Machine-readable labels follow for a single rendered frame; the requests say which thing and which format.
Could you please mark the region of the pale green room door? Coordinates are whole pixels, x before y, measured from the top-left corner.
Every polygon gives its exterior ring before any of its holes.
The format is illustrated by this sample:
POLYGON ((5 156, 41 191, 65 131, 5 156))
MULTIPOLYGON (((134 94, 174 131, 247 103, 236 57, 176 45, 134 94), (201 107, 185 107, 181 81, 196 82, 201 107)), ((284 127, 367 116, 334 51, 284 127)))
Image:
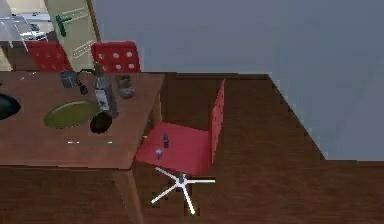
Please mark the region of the pale green room door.
POLYGON ((74 71, 93 69, 91 46, 100 37, 93 12, 92 0, 44 0, 57 39, 74 71), (67 35, 62 37, 55 17, 71 17, 64 23, 67 35))

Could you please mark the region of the white metal frame furniture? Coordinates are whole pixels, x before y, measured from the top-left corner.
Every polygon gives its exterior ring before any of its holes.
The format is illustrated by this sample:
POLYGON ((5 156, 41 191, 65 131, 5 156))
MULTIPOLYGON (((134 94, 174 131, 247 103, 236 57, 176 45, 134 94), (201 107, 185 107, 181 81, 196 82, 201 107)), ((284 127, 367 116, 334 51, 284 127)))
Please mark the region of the white metal frame furniture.
POLYGON ((7 41, 13 46, 14 41, 21 41, 28 50, 27 41, 48 40, 47 31, 41 31, 40 23, 50 23, 48 13, 24 12, 0 17, 0 41, 7 41))

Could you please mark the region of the red office chair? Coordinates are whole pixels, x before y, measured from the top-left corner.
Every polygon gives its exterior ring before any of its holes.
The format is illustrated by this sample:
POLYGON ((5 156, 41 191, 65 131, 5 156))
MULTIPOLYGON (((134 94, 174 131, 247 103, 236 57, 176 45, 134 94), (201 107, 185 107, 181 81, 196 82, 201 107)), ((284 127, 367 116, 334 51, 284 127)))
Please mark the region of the red office chair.
POLYGON ((29 41, 27 47, 42 72, 61 72, 72 69, 65 51, 59 43, 29 41))
POLYGON ((91 46, 91 53, 104 72, 141 72, 138 49, 132 41, 97 42, 91 46))
POLYGON ((208 172, 214 163, 224 120, 225 83, 220 83, 208 131, 176 125, 167 122, 157 123, 138 148, 135 160, 153 165, 157 172, 168 176, 174 184, 161 192, 150 203, 167 196, 175 189, 181 189, 191 215, 196 214, 187 186, 197 183, 215 183, 215 179, 188 179, 208 172), (167 134, 169 147, 163 147, 163 135, 167 134))

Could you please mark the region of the black round bowl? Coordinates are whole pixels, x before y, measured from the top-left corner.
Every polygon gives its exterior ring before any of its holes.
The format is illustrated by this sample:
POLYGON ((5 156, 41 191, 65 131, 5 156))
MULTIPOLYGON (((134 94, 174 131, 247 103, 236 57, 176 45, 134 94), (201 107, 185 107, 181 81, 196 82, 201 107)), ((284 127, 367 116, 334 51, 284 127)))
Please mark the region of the black round bowl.
POLYGON ((93 133, 101 134, 106 132, 110 128, 111 124, 112 117, 105 112, 100 112, 91 120, 90 130, 93 133))

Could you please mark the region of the dark grey mug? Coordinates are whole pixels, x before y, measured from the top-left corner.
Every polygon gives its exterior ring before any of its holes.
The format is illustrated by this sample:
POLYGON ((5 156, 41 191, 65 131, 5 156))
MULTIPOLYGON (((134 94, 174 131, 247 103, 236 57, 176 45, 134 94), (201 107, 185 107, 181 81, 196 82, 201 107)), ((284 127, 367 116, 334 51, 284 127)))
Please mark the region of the dark grey mug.
POLYGON ((129 75, 118 75, 115 80, 120 97, 129 99, 135 96, 135 89, 131 84, 129 75))

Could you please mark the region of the brown wooden table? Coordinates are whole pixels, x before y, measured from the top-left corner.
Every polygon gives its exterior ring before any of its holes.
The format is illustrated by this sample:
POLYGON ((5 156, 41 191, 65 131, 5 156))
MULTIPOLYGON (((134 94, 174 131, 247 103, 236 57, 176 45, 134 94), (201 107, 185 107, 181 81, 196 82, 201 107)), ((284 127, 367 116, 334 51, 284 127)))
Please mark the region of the brown wooden table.
POLYGON ((0 72, 0 92, 21 104, 20 112, 0 121, 0 165, 106 170, 132 224, 145 224, 131 166, 164 79, 163 74, 133 74, 136 96, 116 100, 119 116, 98 135, 86 125, 62 130, 44 125, 53 107, 84 98, 76 89, 65 89, 57 73, 0 72))

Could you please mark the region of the green plate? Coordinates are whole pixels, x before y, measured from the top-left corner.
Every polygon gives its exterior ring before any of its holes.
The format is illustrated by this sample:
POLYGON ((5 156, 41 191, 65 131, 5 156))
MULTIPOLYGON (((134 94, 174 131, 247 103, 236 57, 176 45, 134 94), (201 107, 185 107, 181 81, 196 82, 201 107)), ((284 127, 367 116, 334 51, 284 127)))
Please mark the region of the green plate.
POLYGON ((96 102, 79 100, 54 107, 44 116, 43 121, 49 128, 72 128, 87 123, 99 112, 96 102))

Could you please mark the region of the grey labelled bottle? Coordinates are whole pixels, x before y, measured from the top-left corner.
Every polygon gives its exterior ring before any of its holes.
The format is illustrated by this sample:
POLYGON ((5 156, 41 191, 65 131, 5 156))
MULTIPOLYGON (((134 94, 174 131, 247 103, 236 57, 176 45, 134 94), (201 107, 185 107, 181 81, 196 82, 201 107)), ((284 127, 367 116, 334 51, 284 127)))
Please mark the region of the grey labelled bottle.
POLYGON ((103 112, 109 114, 112 118, 116 118, 119 116, 119 113, 112 85, 98 63, 94 64, 94 69, 96 77, 94 88, 99 107, 103 112))

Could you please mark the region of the black oval pan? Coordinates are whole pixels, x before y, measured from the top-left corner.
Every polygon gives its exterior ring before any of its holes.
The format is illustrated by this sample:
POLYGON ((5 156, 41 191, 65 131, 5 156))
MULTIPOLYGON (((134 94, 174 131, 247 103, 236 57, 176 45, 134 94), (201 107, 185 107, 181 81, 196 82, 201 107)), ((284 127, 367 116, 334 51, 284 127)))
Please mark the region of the black oval pan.
POLYGON ((0 120, 4 120, 19 112, 21 106, 12 96, 0 93, 0 120))

